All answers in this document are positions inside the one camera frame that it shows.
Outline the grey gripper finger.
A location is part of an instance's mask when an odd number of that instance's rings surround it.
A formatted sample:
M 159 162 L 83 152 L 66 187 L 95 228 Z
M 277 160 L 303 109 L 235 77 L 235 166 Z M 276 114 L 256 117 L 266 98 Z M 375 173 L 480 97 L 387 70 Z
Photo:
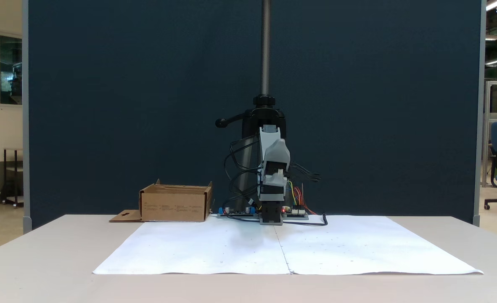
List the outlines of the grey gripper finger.
M 266 170 L 289 170 L 291 162 L 290 151 L 285 139 L 278 139 L 265 150 Z

